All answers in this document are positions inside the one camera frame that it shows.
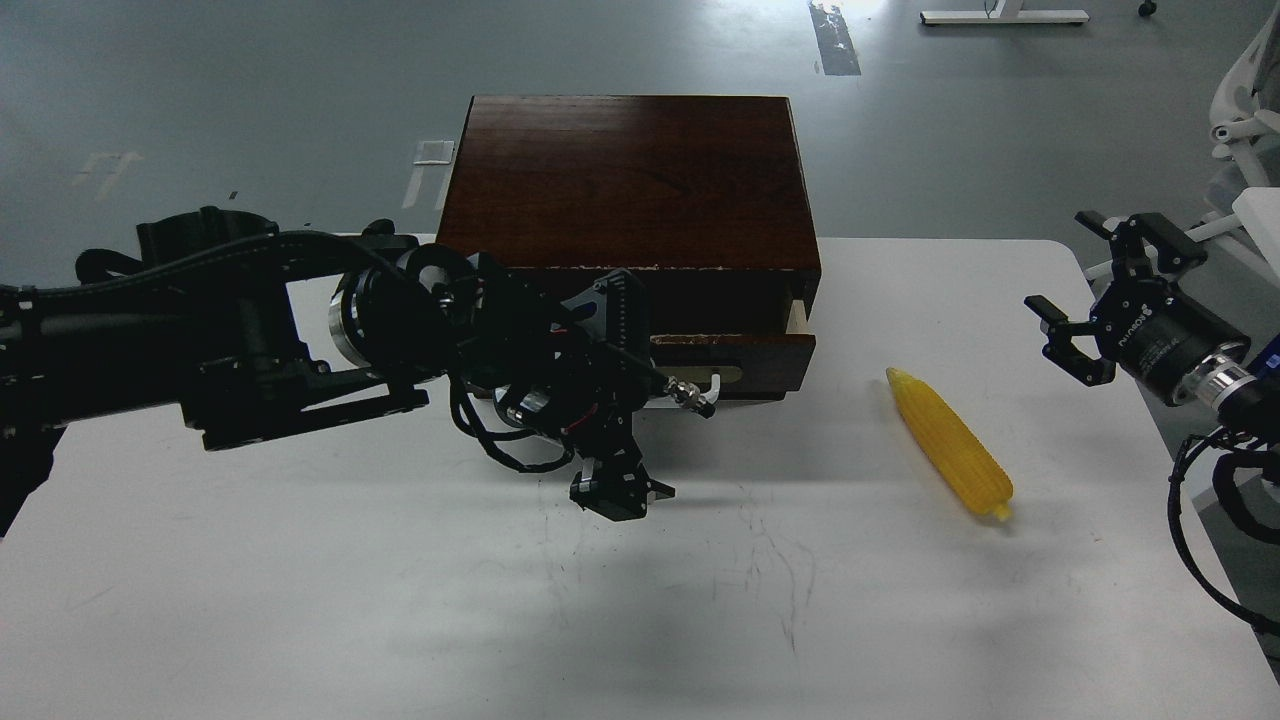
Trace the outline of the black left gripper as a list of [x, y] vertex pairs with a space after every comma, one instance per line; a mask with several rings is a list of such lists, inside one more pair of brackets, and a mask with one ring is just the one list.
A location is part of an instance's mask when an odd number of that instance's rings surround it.
[[707, 389], [675, 375], [666, 384], [652, 360], [649, 320], [649, 293], [630, 270], [609, 270], [558, 300], [492, 255], [474, 254], [470, 386], [492, 396], [506, 428], [471, 416], [471, 436], [516, 471], [581, 460], [572, 502], [612, 521], [645, 518], [676, 489], [643, 465], [634, 414], [650, 400], [650, 409], [710, 419], [718, 402], [717, 372]]

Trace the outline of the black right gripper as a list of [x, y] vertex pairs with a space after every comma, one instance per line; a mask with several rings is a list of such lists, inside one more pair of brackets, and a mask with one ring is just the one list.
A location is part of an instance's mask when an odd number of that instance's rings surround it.
[[[1208, 260], [1204, 246], [1165, 215], [1148, 211], [1107, 219], [1097, 211], [1075, 222], [1108, 245], [1111, 260], [1085, 270], [1092, 286], [1110, 282], [1091, 309], [1092, 322], [1070, 322], [1042, 295], [1024, 297], [1039, 318], [1042, 355], [1085, 387], [1108, 384], [1116, 364], [1170, 407], [1189, 404], [1187, 379], [1207, 357], [1244, 359], [1251, 340], [1176, 284]], [[1091, 357], [1076, 337], [1096, 337], [1103, 357]]]

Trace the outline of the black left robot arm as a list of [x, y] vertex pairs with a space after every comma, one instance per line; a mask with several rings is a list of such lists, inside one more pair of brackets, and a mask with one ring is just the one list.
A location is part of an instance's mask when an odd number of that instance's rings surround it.
[[520, 473], [580, 462], [570, 497], [613, 521], [671, 498], [634, 438], [654, 398], [709, 418], [713, 395], [660, 372], [649, 302], [625, 269], [559, 301], [485, 252], [282, 231], [201, 208], [143, 223], [140, 256], [91, 249], [77, 284], [1, 291], [3, 529], [50, 477], [73, 421], [174, 404], [209, 451], [428, 405]]

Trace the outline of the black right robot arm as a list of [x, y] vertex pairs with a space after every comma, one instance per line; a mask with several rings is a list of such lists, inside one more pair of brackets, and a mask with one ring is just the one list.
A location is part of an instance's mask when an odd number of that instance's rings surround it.
[[1170, 407], [1199, 401], [1226, 430], [1276, 445], [1277, 382], [1247, 370], [1251, 340], [1179, 284], [1208, 260], [1207, 247], [1155, 211], [1114, 227], [1092, 210], [1074, 219], [1107, 242], [1111, 281], [1084, 322], [1041, 295], [1025, 297], [1046, 337], [1043, 356], [1084, 386], [1107, 384], [1123, 369]]

